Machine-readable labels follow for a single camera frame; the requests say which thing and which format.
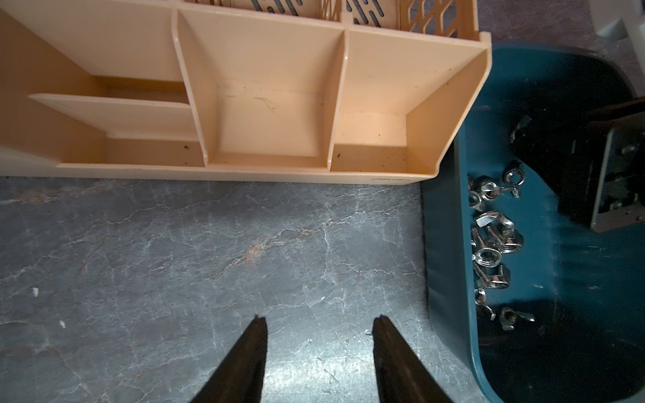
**slotted opening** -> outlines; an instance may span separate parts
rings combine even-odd
[[[356,11],[358,12],[359,16],[361,17],[359,22],[363,23],[365,25],[369,24],[370,22],[367,19],[367,16],[365,15],[365,13],[363,12],[361,4],[358,2],[358,0],[352,0],[352,2],[353,2],[353,5],[354,5],[354,8],[356,9]]]
[[[385,13],[383,12],[383,9],[381,8],[381,4],[379,4],[379,0],[372,0],[372,2],[374,3],[374,7],[376,7],[376,11],[379,13],[379,16],[384,17]]]
[[[433,18],[426,23],[424,33],[434,35],[437,32],[437,19]]]
[[[450,32],[450,29],[454,28],[452,25],[457,18],[457,3],[454,0],[448,1],[451,2],[450,5],[441,14],[443,32],[445,34],[448,34]]]
[[[294,17],[319,17],[317,0],[225,0],[218,5]]]
[[[423,2],[423,17],[426,17],[434,6],[435,0],[425,0]]]
[[[408,9],[408,17],[410,21],[413,21],[419,12],[419,0],[414,0]]]
[[[374,11],[370,10],[370,18],[372,19],[372,22],[374,23],[374,26],[377,26],[378,28],[381,27],[381,24],[379,23],[379,20],[376,18],[376,14],[374,14]]]

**metal hardware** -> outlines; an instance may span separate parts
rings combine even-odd
[[[479,190],[479,194],[485,201],[493,201],[502,194],[502,188],[489,177],[483,177],[479,180],[477,190]]]
[[[468,190],[475,190],[475,185],[477,183],[475,182],[475,178],[472,176],[468,176]]]
[[[520,186],[526,181],[526,174],[520,168],[510,168],[502,175],[502,180],[508,185],[513,197],[519,199]]]
[[[479,193],[474,190],[468,192],[468,207],[474,208],[475,210],[481,212],[486,209],[484,201]]]
[[[524,247],[524,237],[516,230],[504,228],[500,231],[494,224],[486,227],[486,232],[490,235],[489,244],[494,244],[501,253],[515,253]]]
[[[535,317],[532,313],[515,311],[507,306],[502,308],[497,316],[499,317],[499,323],[502,325],[502,330],[506,331],[515,329],[517,318],[527,320],[528,322],[535,322]]]
[[[490,320],[495,320],[497,314],[488,305],[486,305],[486,290],[475,288],[475,303],[490,315]]]
[[[491,222],[495,222],[495,221],[499,222],[509,230],[515,229],[515,223],[511,221],[507,216],[500,213],[499,211],[495,211],[495,210],[488,211],[486,213],[480,214],[475,218],[475,222],[480,227],[485,227],[489,225]]]
[[[511,271],[503,264],[497,266],[496,274],[486,273],[486,270],[476,262],[473,262],[473,269],[479,276],[479,280],[475,283],[477,288],[495,288],[503,290],[504,288],[508,288],[510,285]]]
[[[480,266],[494,268],[502,261],[502,253],[487,244],[479,235],[479,229],[473,227],[470,230],[472,235],[471,244],[473,246],[473,260]]]

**organizer shelf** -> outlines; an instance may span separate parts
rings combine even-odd
[[[450,0],[418,15],[395,3],[407,18],[392,28],[435,16],[424,35],[357,25],[329,0],[312,18],[242,1],[0,0],[0,175],[435,177],[491,66],[474,2],[455,1],[449,29]]]

